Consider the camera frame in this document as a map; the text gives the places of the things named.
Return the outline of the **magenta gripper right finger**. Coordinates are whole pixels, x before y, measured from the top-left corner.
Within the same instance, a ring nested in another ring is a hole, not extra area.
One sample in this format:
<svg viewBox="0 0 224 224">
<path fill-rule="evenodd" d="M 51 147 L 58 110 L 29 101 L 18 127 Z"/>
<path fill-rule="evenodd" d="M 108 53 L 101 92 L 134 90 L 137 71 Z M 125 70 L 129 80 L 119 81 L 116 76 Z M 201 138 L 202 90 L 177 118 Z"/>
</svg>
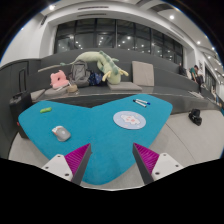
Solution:
<svg viewBox="0 0 224 224">
<path fill-rule="evenodd" d="M 137 143 L 133 144 L 132 152 L 145 185 L 183 169 L 167 153 L 158 154 Z"/>
</svg>

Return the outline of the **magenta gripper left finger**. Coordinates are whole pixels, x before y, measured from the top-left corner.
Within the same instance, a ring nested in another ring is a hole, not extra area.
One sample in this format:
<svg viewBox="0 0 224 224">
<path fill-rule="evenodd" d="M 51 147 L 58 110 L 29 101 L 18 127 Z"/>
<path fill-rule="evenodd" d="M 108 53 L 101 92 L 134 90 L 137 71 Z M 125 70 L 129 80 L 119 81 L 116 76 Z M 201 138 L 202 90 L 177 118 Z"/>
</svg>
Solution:
<svg viewBox="0 0 224 224">
<path fill-rule="evenodd" d="M 56 154 L 42 169 L 76 185 L 80 185 L 90 156 L 91 144 L 88 143 L 67 155 Z"/>
</svg>

